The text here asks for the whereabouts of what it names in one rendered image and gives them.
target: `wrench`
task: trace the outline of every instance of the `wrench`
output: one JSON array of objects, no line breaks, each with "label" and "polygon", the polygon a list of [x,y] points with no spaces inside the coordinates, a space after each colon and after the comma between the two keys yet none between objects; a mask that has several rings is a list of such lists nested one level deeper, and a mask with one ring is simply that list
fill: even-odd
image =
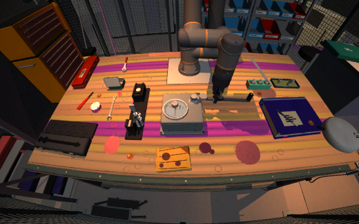
[{"label": "wrench", "polygon": [[122,68],[123,73],[127,71],[127,60],[128,60],[128,57],[125,58],[125,64],[124,64],[124,67]]},{"label": "wrench", "polygon": [[113,97],[112,107],[110,108],[110,113],[108,114],[107,120],[110,118],[112,120],[112,112],[113,112],[113,106],[116,96]]}]

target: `gauge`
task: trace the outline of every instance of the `gauge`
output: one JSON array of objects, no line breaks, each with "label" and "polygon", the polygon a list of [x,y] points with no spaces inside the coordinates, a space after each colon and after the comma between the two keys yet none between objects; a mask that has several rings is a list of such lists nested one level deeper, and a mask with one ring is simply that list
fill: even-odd
[{"label": "gauge", "polygon": [[188,107],[181,99],[170,99],[163,105],[163,114],[173,120],[183,118],[187,112]]}]

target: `drawer handle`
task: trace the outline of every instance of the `drawer handle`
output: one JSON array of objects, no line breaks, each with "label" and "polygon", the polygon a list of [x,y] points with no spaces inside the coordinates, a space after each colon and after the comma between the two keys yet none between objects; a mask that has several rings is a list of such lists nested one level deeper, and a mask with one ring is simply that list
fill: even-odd
[{"label": "drawer handle", "polygon": [[29,67],[34,67],[35,65],[36,65],[36,63],[30,64],[30,65],[26,65],[26,66],[20,66],[19,68],[29,68]]}]

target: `wooden block with holes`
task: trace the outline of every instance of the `wooden block with holes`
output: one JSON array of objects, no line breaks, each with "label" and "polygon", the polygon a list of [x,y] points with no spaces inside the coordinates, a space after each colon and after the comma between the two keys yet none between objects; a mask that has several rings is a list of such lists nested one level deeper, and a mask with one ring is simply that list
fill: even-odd
[{"label": "wooden block with holes", "polygon": [[156,155],[157,172],[192,170],[188,146],[157,148]]}]

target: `red screwdriver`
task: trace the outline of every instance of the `red screwdriver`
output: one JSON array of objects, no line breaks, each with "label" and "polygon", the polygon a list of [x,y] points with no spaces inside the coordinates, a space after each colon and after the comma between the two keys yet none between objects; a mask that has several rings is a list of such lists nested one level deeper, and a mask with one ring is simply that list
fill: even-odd
[{"label": "red screwdriver", "polygon": [[84,106],[84,104],[88,101],[88,99],[91,98],[92,94],[93,92],[86,99],[84,99],[84,101],[82,101],[82,103],[79,106],[77,106],[77,109],[81,109],[82,106]]}]

